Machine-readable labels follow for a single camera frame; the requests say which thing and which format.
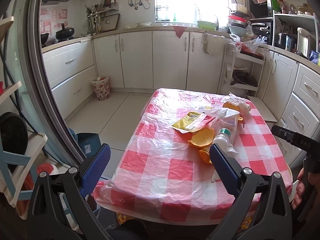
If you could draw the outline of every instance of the green bowl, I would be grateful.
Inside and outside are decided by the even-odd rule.
[[[198,21],[198,28],[205,29],[209,31],[217,31],[218,25],[216,23]]]

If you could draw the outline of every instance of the dining table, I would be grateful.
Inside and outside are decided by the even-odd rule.
[[[100,181],[92,195],[103,208],[138,219],[173,225],[218,224],[235,198],[220,179],[212,182],[214,166],[205,163],[188,141],[192,133],[180,133],[172,125],[190,111],[220,108],[223,95],[158,89],[141,113],[116,171]],[[241,113],[233,147],[235,159],[256,174],[281,173],[287,193],[292,173],[259,111]],[[257,208],[255,194],[248,216]]]

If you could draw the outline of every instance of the window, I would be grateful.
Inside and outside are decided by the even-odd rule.
[[[196,23],[199,20],[227,25],[228,0],[156,0],[156,21]]]

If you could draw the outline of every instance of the red bowl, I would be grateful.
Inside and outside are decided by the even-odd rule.
[[[239,16],[235,16],[235,15],[229,15],[228,19],[238,20],[238,21],[241,21],[241,22],[247,22],[245,19],[243,19],[243,18],[241,18]]]

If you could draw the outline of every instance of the metal screw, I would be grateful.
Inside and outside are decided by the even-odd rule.
[[[273,176],[275,176],[278,179],[281,178],[281,174],[277,171],[273,174]]]
[[[45,171],[42,171],[42,172],[40,173],[40,177],[41,177],[41,178],[44,178],[45,176],[47,176],[47,173],[46,173]]]
[[[76,173],[77,171],[78,171],[78,170],[77,170],[76,167],[72,167],[72,168],[69,169],[69,173],[71,173],[71,174],[74,174],[74,173]]]
[[[251,173],[252,173],[252,170],[251,170],[250,168],[244,168],[244,169],[243,169],[243,172],[244,172],[245,174],[251,174]]]

